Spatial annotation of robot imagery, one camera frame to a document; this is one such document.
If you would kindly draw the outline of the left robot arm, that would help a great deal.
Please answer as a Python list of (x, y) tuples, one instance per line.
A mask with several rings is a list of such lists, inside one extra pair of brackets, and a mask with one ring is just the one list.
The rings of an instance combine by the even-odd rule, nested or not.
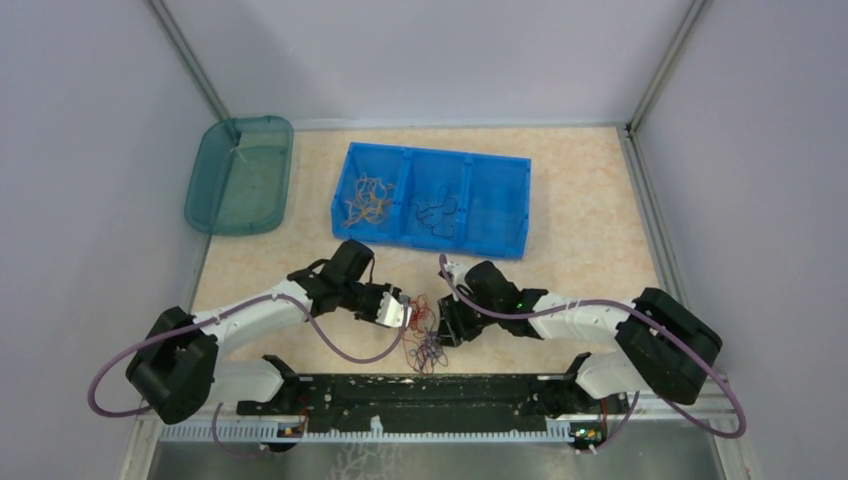
[(403, 332), (410, 299), (390, 283), (361, 279), (374, 262), (371, 249), (346, 240), (330, 258), (241, 302), (197, 314), (170, 308), (154, 323), (125, 376), (166, 425), (227, 405), (244, 416), (291, 413), (304, 393), (291, 367), (275, 355), (251, 361), (230, 361), (228, 355), (282, 328), (315, 326), (319, 316), (338, 309)]

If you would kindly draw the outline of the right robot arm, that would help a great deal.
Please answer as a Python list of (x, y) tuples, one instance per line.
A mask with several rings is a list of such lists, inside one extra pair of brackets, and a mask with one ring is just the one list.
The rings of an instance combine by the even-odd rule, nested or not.
[(458, 347), (497, 325), (515, 337), (569, 339), (604, 347), (569, 367), (563, 398), (576, 412), (601, 398), (652, 390), (682, 405), (698, 398), (721, 337), (667, 292), (647, 287), (630, 302), (572, 299), (518, 288), (490, 261), (472, 267), (439, 258), (451, 292), (439, 302), (439, 341)]

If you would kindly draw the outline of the blue three-compartment bin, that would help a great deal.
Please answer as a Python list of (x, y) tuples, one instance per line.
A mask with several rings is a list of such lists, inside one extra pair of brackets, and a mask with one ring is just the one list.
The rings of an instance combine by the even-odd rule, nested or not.
[(530, 220), (531, 161), (353, 142), (332, 199), (338, 239), (520, 259)]

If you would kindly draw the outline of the teal translucent plastic tray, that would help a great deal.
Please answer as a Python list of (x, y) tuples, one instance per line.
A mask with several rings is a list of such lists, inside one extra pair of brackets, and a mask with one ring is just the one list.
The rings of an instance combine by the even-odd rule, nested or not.
[(279, 116), (228, 118), (203, 135), (184, 218), (213, 236), (275, 230), (285, 217), (294, 130)]

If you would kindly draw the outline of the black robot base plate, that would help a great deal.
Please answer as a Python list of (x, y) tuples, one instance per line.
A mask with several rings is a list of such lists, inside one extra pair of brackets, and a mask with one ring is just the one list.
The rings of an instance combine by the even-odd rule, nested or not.
[(623, 394), (584, 394), (565, 374), (288, 376), (241, 416), (287, 416), (302, 439), (552, 440), (583, 449), (603, 442), (604, 415), (624, 414)]

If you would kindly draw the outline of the aluminium frame rail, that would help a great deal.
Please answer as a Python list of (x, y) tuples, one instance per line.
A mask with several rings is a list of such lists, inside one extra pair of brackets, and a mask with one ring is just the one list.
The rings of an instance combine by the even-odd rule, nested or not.
[(164, 418), (173, 441), (224, 443), (512, 443), (584, 448), (620, 420), (684, 418), (650, 391), (596, 400), (566, 374), (301, 374), (265, 402), (181, 401)]

